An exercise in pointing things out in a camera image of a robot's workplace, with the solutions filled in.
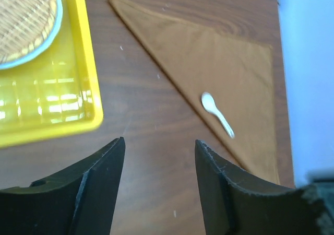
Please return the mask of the woven orange round plate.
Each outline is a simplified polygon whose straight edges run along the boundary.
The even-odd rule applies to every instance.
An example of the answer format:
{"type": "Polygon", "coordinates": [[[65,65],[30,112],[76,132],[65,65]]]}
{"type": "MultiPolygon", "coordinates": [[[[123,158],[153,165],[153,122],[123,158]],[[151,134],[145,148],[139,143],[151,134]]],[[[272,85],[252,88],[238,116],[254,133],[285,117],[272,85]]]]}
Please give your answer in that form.
{"type": "Polygon", "coordinates": [[[62,17],[62,0],[1,0],[1,69],[27,63],[48,49],[62,17]]]}

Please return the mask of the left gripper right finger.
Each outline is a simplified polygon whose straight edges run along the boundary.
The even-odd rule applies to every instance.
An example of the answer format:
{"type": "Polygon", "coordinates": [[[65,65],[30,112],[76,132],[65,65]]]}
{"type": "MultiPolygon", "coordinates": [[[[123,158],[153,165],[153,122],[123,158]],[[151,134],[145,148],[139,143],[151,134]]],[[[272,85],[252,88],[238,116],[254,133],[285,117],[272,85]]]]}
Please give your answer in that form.
{"type": "Polygon", "coordinates": [[[291,189],[250,174],[195,142],[206,234],[333,234],[333,178],[291,189]]]}

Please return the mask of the orange cloth napkin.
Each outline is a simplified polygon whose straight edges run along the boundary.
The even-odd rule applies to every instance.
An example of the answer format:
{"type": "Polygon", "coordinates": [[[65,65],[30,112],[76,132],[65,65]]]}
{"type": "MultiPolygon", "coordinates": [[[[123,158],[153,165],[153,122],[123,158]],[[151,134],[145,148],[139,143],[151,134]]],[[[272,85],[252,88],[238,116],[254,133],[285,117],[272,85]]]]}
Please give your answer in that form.
{"type": "Polygon", "coordinates": [[[240,165],[279,183],[271,47],[130,0],[109,3],[240,165]],[[234,138],[203,108],[204,92],[213,96],[234,138]]]}

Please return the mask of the yellow plastic tray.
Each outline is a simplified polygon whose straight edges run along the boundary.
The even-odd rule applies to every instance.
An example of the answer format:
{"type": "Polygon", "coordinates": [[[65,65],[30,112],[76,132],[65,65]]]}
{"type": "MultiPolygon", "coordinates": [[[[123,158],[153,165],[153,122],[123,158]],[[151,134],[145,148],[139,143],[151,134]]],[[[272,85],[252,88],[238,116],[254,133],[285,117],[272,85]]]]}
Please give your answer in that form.
{"type": "Polygon", "coordinates": [[[30,62],[1,71],[1,147],[91,131],[103,120],[85,0],[61,0],[60,30],[30,62]]]}

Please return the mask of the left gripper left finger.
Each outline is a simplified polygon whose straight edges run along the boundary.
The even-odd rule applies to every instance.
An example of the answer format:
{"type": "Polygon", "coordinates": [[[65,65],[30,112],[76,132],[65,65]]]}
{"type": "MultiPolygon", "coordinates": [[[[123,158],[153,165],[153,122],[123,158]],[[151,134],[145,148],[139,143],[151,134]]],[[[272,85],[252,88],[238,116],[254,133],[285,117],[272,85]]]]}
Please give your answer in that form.
{"type": "Polygon", "coordinates": [[[1,190],[1,234],[109,234],[125,157],[119,137],[28,187],[1,190]]]}

